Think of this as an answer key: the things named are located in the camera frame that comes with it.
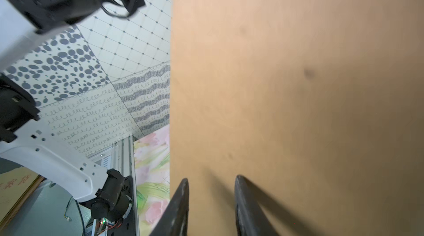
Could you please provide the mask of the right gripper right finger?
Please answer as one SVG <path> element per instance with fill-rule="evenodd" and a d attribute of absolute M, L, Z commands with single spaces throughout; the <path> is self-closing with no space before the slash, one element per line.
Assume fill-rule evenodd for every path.
<path fill-rule="evenodd" d="M 238 236 L 278 236 L 242 175 L 235 179 L 235 214 Z"/>

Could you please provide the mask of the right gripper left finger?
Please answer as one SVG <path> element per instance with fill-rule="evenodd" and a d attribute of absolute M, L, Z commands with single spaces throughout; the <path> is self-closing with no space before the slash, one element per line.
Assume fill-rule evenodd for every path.
<path fill-rule="evenodd" d="M 184 178 L 150 236 L 187 236 L 188 213 L 189 182 Z"/>

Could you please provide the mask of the brown kraft file bag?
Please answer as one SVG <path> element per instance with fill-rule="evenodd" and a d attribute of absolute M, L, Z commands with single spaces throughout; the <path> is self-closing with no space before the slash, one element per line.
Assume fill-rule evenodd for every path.
<path fill-rule="evenodd" d="M 173 0 L 170 108 L 191 236 L 238 175 L 282 236 L 424 233 L 424 0 Z"/>

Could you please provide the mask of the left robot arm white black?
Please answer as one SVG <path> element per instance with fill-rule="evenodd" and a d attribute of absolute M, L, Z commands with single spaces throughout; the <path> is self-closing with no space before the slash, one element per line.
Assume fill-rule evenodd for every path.
<path fill-rule="evenodd" d="M 1 158 L 113 223 L 167 206 L 169 153 L 88 159 L 170 119 L 172 0 L 1 0 Z"/>

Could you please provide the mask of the floral table mat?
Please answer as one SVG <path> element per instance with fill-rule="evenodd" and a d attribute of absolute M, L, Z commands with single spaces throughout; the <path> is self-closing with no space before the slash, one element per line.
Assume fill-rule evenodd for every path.
<path fill-rule="evenodd" d="M 170 127 L 134 142 L 139 234 L 148 236 L 170 201 Z"/>

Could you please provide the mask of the aluminium mounting rail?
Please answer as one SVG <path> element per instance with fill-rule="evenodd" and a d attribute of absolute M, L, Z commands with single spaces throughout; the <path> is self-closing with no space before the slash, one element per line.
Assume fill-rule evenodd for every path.
<path fill-rule="evenodd" d="M 92 155 L 88 159 L 96 164 L 108 169 L 119 171 L 124 177 L 129 178 L 127 194 L 132 200 L 131 210 L 125 219 L 117 224 L 109 223 L 107 219 L 95 219 L 93 236 L 138 236 L 139 228 L 137 221 L 137 200 L 134 165 L 134 136 L 129 136 L 117 141 L 107 148 L 104 148 Z"/>

